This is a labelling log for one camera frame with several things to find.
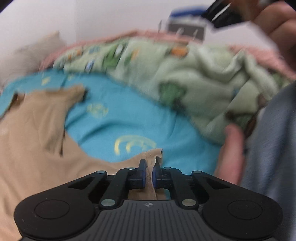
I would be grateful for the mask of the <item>person's left hand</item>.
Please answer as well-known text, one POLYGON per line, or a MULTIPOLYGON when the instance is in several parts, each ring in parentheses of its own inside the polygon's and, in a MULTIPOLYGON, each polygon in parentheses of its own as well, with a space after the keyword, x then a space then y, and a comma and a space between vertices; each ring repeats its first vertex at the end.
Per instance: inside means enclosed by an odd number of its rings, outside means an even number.
POLYGON ((240 127, 230 124, 225 128, 225 135, 214 176, 239 185, 245 166, 244 134, 240 127))

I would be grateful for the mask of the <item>person's right hand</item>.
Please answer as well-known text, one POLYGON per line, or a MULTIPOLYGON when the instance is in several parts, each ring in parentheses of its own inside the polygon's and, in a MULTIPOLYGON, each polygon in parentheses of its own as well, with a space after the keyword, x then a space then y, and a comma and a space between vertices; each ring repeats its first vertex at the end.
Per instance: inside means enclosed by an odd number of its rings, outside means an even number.
POLYGON ((285 1, 229 1, 243 20, 251 21, 271 39, 287 65, 295 71, 295 10, 285 1))

